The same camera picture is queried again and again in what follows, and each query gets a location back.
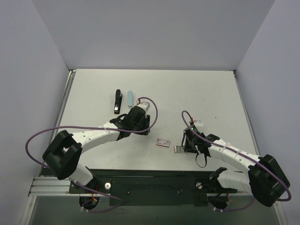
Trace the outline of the black stapler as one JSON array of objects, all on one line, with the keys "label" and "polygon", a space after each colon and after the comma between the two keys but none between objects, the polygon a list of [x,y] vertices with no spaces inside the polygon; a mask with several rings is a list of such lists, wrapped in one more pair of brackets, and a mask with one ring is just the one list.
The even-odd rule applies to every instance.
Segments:
[{"label": "black stapler", "polygon": [[120,89],[115,92],[115,102],[114,102],[114,114],[119,114],[122,103],[122,93]]}]

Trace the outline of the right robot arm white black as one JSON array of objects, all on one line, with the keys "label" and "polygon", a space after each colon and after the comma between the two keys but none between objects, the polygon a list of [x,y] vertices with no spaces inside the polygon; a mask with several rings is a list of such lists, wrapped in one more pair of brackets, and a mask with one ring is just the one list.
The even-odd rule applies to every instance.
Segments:
[{"label": "right robot arm white black", "polygon": [[218,136],[205,136],[195,125],[184,129],[184,151],[202,154],[204,161],[214,158],[234,167],[217,169],[211,176],[210,188],[219,192],[222,189],[235,189],[252,196],[262,205],[270,207],[282,201],[282,195],[288,194],[286,201],[291,199],[290,182],[285,176],[276,159],[271,155],[264,157],[254,155],[233,147]]}]

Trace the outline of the staple box tray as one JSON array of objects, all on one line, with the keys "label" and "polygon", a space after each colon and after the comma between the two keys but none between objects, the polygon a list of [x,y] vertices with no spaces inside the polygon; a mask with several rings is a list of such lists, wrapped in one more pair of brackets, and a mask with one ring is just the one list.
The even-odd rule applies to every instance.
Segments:
[{"label": "staple box tray", "polygon": [[187,153],[187,151],[182,146],[179,145],[175,145],[173,150],[175,154]]}]

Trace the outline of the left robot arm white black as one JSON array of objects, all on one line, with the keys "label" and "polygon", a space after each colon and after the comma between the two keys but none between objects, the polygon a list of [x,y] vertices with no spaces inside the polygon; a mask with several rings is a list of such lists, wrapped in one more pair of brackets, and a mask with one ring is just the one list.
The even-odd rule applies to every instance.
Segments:
[{"label": "left robot arm white black", "polygon": [[100,126],[99,130],[86,130],[70,134],[60,131],[52,140],[42,158],[59,180],[70,179],[80,184],[80,188],[91,193],[96,189],[96,179],[92,172],[79,164],[80,156],[101,144],[119,141],[129,137],[132,131],[142,131],[147,135],[150,116],[148,102],[141,102],[130,109],[129,113],[111,119]]}]

